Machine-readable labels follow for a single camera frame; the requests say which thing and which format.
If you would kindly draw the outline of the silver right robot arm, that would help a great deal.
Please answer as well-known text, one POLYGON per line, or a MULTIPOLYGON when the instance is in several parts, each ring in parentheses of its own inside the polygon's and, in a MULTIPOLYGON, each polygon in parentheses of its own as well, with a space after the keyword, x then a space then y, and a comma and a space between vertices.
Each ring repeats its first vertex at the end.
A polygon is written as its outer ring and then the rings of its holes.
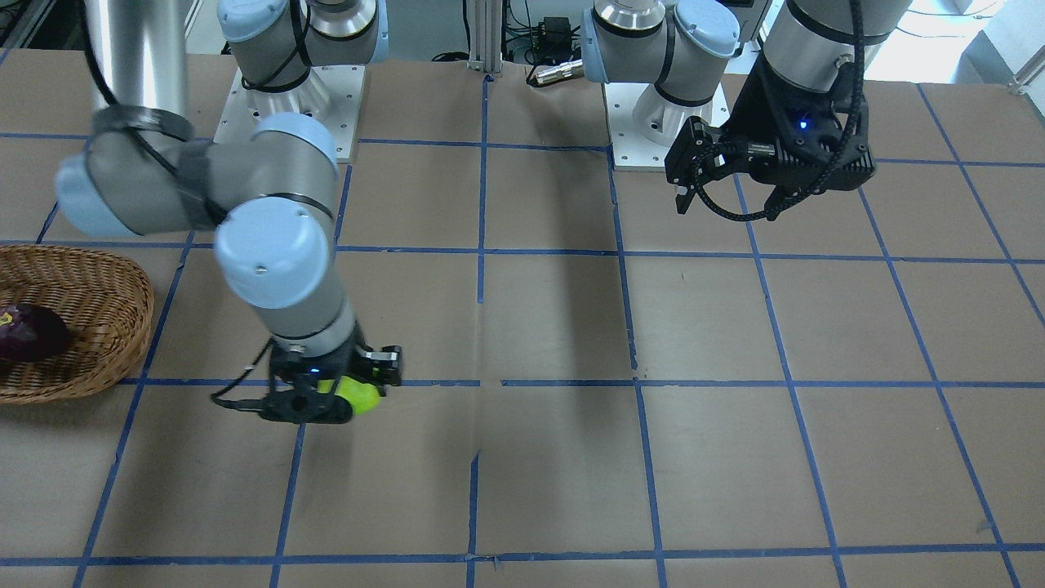
POLYGON ((266 394, 211 401, 292 424, 343 424, 402 384, 336 273, 336 142, 321 109, 261 109, 238 142, 195 138, 185 31, 168 1, 79 1, 95 86, 91 141, 60 165, 60 210, 91 237, 211 231, 230 289, 265 325, 266 394))

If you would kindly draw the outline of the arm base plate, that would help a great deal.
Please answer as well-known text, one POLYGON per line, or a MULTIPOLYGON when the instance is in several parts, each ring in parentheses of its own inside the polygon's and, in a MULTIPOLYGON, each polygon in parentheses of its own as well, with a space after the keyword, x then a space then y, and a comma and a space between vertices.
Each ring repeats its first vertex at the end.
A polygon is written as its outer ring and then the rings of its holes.
POLYGON ((368 68, 363 65, 328 65, 311 70, 298 88, 283 93, 247 90, 242 71, 235 72, 220 111, 213 140, 217 144, 243 141, 262 118, 277 112, 298 112, 317 119, 332 134, 336 162, 350 164, 354 148, 368 68))
POLYGON ((670 103, 653 83, 605 83, 603 92, 617 171, 663 172, 667 152, 691 116, 713 127, 729 116, 721 83, 709 103, 698 107, 670 103))

